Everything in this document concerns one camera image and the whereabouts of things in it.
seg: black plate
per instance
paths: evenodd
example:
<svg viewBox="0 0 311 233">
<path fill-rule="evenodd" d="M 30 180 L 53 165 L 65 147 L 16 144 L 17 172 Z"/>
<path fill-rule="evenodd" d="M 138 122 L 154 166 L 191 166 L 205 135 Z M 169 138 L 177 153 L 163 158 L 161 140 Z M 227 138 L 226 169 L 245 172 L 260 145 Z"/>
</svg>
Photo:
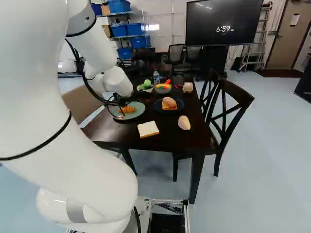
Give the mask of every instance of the black plate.
<svg viewBox="0 0 311 233">
<path fill-rule="evenodd" d="M 176 101 L 176 104 L 177 104 L 177 109 L 176 110 L 163 110 L 163 108 L 162 108 L 162 100 L 163 99 L 157 100 L 153 104 L 153 108 L 157 112 L 159 112 L 159 113 L 167 113 L 167 114 L 169 114 L 169 113 L 177 113 L 177 112 L 180 112 L 181 110 L 184 109 L 185 104 L 184 104 L 184 102 L 180 98 L 173 97 L 172 99 L 174 99 Z"/>
</svg>

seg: table leg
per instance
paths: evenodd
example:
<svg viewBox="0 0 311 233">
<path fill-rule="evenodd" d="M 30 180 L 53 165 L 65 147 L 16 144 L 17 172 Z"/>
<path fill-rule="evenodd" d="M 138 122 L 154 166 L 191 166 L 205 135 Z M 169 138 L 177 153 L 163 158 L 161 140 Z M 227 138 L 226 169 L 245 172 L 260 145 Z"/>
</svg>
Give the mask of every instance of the table leg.
<svg viewBox="0 0 311 233">
<path fill-rule="evenodd" d="M 136 169 L 135 169 L 135 166 L 134 166 L 130 152 L 127 149 L 121 149 L 121 154 L 122 154 L 126 164 L 129 165 L 130 168 L 135 173 L 135 175 L 137 175 L 137 172 L 136 172 Z"/>
<path fill-rule="evenodd" d="M 196 194 L 198 192 L 201 172 L 204 164 L 205 155 L 203 153 L 197 153 L 192 157 L 191 165 L 191 187 L 189 195 L 189 203 L 194 204 Z"/>
</svg>

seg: water bottle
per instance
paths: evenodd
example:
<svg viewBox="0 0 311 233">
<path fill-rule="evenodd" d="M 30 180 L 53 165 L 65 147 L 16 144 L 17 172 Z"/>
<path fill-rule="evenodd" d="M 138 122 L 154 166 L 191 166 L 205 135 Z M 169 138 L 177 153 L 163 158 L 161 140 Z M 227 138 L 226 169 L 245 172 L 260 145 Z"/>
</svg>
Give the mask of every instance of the water bottle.
<svg viewBox="0 0 311 233">
<path fill-rule="evenodd" d="M 160 83 L 160 74 L 157 71 L 157 69 L 154 71 L 154 85 L 157 85 Z"/>
</svg>

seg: blue storage bin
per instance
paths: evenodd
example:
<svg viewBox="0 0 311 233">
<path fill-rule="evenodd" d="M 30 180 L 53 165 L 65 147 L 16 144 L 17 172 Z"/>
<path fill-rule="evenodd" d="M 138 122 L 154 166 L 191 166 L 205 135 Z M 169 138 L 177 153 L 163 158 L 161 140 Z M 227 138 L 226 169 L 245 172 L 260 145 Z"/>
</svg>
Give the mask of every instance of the blue storage bin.
<svg viewBox="0 0 311 233">
<path fill-rule="evenodd" d="M 111 26 L 111 30 L 112 30 L 114 37 L 127 35 L 126 25 L 120 25 L 120 26 L 116 26 L 116 27 Z"/>
<path fill-rule="evenodd" d="M 132 38 L 131 43 L 132 43 L 132 48 L 134 49 L 151 47 L 150 36 L 147 36 L 147 43 L 146 43 L 146 38 L 144 36 Z"/>
<path fill-rule="evenodd" d="M 142 23 L 131 23 L 126 26 L 128 35 L 144 35 Z"/>
<path fill-rule="evenodd" d="M 118 49 L 120 59 L 131 59 L 133 56 L 132 49 Z"/>
<path fill-rule="evenodd" d="M 131 11 L 131 3 L 126 0 L 110 0 L 107 2 L 110 13 L 121 13 Z"/>
<path fill-rule="evenodd" d="M 103 13 L 102 13 L 102 5 L 101 4 L 92 3 L 92 9 L 93 9 L 95 15 L 97 15 L 97 16 L 103 15 Z"/>
</svg>

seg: paper sign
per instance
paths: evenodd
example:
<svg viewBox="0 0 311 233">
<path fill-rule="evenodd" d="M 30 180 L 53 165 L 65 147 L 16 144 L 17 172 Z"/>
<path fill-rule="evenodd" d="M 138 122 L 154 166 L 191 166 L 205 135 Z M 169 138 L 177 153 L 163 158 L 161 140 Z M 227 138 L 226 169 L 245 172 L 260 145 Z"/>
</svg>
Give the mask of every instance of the paper sign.
<svg viewBox="0 0 311 233">
<path fill-rule="evenodd" d="M 291 27 L 296 26 L 299 21 L 300 14 L 294 14 L 291 20 Z"/>
</svg>

